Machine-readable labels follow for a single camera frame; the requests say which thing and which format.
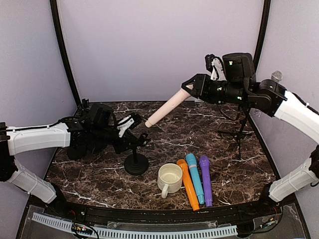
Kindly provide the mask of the pink toy microphone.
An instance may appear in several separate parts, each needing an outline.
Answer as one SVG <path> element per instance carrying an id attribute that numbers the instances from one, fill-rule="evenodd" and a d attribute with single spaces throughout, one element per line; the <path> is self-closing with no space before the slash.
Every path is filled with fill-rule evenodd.
<path id="1" fill-rule="evenodd" d="M 191 94 L 187 90 L 181 88 L 148 118 L 148 120 L 145 122 L 145 126 L 147 128 L 152 127 L 189 97 L 191 97 Z"/>

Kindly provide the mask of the black stand of pink microphone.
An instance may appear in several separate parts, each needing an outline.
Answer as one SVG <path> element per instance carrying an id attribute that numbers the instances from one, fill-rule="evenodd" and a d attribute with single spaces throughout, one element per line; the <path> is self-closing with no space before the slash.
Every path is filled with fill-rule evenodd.
<path id="1" fill-rule="evenodd" d="M 149 167 L 149 160 L 143 154 L 132 151 L 124 161 L 124 169 L 130 175 L 138 176 L 144 174 Z"/>

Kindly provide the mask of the blue toy microphone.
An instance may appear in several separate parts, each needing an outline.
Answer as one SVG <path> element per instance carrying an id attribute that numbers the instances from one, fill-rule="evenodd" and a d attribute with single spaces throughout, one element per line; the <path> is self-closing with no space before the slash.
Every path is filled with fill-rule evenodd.
<path id="1" fill-rule="evenodd" d="M 200 205 L 205 203 L 204 191 L 201 184 L 198 168 L 197 168 L 197 160 L 194 154 L 190 153 L 186 155 L 186 162 L 188 164 L 189 172 L 191 174 L 191 179 L 194 185 L 194 189 L 197 195 L 197 199 Z"/>

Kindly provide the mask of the black tripod microphone stand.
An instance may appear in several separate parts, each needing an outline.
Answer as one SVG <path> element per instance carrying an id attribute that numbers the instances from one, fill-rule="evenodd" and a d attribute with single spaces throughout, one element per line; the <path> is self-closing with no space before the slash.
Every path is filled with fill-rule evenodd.
<path id="1" fill-rule="evenodd" d="M 234 132 L 231 132 L 231 131 L 224 131 L 224 130 L 218 130 L 217 133 L 219 135 L 222 135 L 222 134 L 227 134 L 231 137 L 233 137 L 235 139 L 235 141 L 237 142 L 237 145 L 238 145 L 238 157 L 239 157 L 239 160 L 241 160 L 241 140 L 244 139 L 246 136 L 250 136 L 251 133 L 245 133 L 244 132 L 244 128 L 247 124 L 247 121 L 248 121 L 248 116 L 249 116 L 249 112 L 251 110 L 251 107 L 249 106 L 238 106 L 237 108 L 237 114 L 236 114 L 236 117 L 235 118 L 231 118 L 229 115 L 227 115 L 225 112 L 223 112 L 221 110 L 221 108 L 219 107 L 219 105 L 217 105 L 217 108 L 219 110 L 219 112 L 228 120 L 230 121 L 239 121 L 240 123 L 240 128 L 238 131 L 234 131 Z"/>

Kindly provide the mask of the purple toy microphone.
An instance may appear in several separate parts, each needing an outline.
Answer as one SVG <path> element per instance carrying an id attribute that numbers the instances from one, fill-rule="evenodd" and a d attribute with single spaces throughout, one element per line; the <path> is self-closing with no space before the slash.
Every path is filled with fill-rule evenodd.
<path id="1" fill-rule="evenodd" d="M 202 174 L 202 183 L 204 189 L 204 198 L 206 207 L 213 206 L 212 187 L 210 179 L 210 161 L 207 156 L 201 156 L 199 160 L 199 166 Z"/>

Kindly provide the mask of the orange toy microphone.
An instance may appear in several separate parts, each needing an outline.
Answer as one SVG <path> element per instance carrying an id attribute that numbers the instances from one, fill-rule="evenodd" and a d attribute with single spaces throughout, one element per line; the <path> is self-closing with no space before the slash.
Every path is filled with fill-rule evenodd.
<path id="1" fill-rule="evenodd" d="M 180 159 L 176 163 L 182 169 L 182 180 L 183 180 L 183 184 L 184 184 L 190 205 L 193 211 L 195 212 L 199 211 L 200 209 L 199 202 L 198 202 L 197 195 L 189 174 L 188 164 L 184 159 Z"/>

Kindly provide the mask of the silver glitter microphone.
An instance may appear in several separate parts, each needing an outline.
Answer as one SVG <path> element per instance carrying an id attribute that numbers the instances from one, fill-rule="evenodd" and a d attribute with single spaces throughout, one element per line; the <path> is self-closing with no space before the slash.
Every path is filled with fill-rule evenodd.
<path id="1" fill-rule="evenodd" d="M 271 80 L 275 81 L 276 83 L 279 83 L 280 81 L 282 81 L 282 79 L 283 79 L 283 74 L 279 70 L 276 70 L 271 74 Z M 259 109 L 255 109 L 253 114 L 254 116 L 259 118 L 263 114 L 263 112 L 260 111 Z"/>

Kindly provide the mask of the black stand of purple microphone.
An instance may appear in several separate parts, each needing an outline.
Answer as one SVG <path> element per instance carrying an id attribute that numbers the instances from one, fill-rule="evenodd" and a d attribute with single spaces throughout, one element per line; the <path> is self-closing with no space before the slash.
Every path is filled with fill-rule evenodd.
<path id="1" fill-rule="evenodd" d="M 106 143 L 94 141 L 94 142 L 88 143 L 86 145 L 86 148 L 91 154 L 96 154 L 103 151 L 107 146 L 108 145 Z"/>

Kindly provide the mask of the black stand of orange microphone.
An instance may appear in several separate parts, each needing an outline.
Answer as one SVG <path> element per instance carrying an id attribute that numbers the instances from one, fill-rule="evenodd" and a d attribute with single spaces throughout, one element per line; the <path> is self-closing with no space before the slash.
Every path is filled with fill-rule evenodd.
<path id="1" fill-rule="evenodd" d="M 67 156 L 71 160 L 78 160 L 84 157 L 86 153 L 87 153 L 87 148 L 85 146 L 67 148 Z"/>

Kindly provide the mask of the black stand of blue microphone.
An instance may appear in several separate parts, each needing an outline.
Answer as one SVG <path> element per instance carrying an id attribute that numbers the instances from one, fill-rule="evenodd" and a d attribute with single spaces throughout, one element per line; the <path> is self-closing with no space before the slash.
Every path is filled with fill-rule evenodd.
<path id="1" fill-rule="evenodd" d="M 85 116 L 89 112 L 89 99 L 82 99 L 79 105 L 80 117 Z"/>

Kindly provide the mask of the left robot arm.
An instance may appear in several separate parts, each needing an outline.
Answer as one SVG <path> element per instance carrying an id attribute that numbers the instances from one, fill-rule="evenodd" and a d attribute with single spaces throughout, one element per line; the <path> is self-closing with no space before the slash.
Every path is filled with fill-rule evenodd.
<path id="1" fill-rule="evenodd" d="M 50 205 L 59 217 L 70 213 L 70 205 L 58 186 L 46 182 L 22 166 L 15 155 L 46 148 L 66 148 L 67 156 L 76 160 L 87 151 L 103 150 L 111 145 L 117 154 L 143 147 L 148 134 L 131 133 L 141 122 L 137 113 L 117 120 L 111 107 L 83 102 L 80 115 L 64 117 L 53 124 L 8 127 L 0 124 L 0 180 L 9 182 Z"/>

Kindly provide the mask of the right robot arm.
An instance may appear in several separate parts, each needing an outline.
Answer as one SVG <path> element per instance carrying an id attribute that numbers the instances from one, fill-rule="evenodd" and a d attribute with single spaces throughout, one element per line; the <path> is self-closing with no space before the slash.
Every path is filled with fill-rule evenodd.
<path id="1" fill-rule="evenodd" d="M 205 63 L 211 75 L 196 74 L 181 85 L 192 97 L 210 104 L 232 103 L 242 108 L 258 109 L 287 122 L 318 142 L 318 112 L 274 80 L 257 82 L 250 53 L 230 53 L 221 58 L 206 55 Z M 318 180 L 319 150 L 316 148 L 301 166 L 263 188 L 254 211 L 265 216 L 274 204 Z"/>

